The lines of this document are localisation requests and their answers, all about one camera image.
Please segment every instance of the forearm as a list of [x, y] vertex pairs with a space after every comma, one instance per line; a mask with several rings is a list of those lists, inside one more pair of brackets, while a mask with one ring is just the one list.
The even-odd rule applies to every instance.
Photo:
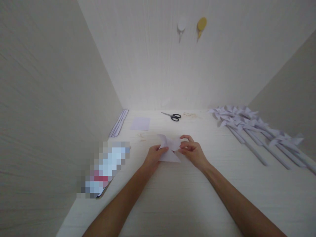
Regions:
[[211, 164], [201, 171], [245, 236], [286, 236]]
[[140, 167], [119, 194], [92, 222], [83, 237], [118, 236], [150, 177], [151, 172]]

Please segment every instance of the hand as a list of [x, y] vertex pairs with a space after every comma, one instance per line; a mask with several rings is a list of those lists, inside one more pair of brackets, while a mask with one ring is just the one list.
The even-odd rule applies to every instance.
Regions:
[[160, 163], [159, 159], [161, 155], [168, 150], [168, 147], [161, 148], [160, 150], [159, 147], [160, 145], [155, 145], [149, 148], [146, 159], [142, 165], [142, 168], [149, 171], [150, 174], [153, 174], [156, 171]]
[[182, 138], [187, 138], [189, 141], [181, 142], [179, 149], [181, 154], [185, 155], [199, 170], [210, 164], [199, 143], [194, 142], [193, 138], [189, 135], [182, 135], [180, 139]]

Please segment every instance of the scissor blade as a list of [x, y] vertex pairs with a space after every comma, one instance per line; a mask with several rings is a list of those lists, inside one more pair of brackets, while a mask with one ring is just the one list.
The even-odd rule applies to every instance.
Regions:
[[172, 116], [172, 115], [170, 115], [170, 114], [166, 114], [166, 113], [164, 113], [164, 112], [162, 112], [162, 113], [163, 113], [163, 114], [165, 114], [165, 115], [168, 115], [168, 116], [170, 116], [170, 117]]

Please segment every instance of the scissors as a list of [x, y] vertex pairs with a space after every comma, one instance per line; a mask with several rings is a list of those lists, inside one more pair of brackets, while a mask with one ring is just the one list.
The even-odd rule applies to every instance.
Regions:
[[164, 113], [164, 112], [162, 112], [163, 114], [165, 114], [165, 115], [168, 115], [168, 116], [170, 116], [171, 117], [171, 119], [173, 120], [173, 121], [175, 121], [175, 122], [178, 122], [179, 121], [179, 119], [181, 118], [181, 115], [179, 115], [179, 114], [173, 114], [173, 115], [170, 115], [170, 114], [166, 114], [166, 113]]

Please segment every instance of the left hand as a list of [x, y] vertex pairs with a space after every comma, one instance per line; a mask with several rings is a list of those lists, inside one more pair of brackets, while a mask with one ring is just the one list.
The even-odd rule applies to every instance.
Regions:
[[168, 150], [168, 147], [161, 148], [160, 150], [159, 147], [160, 145], [155, 145], [149, 148], [146, 159], [142, 165], [144, 170], [149, 171], [150, 174], [153, 174], [156, 171], [160, 163], [159, 159], [161, 155]]

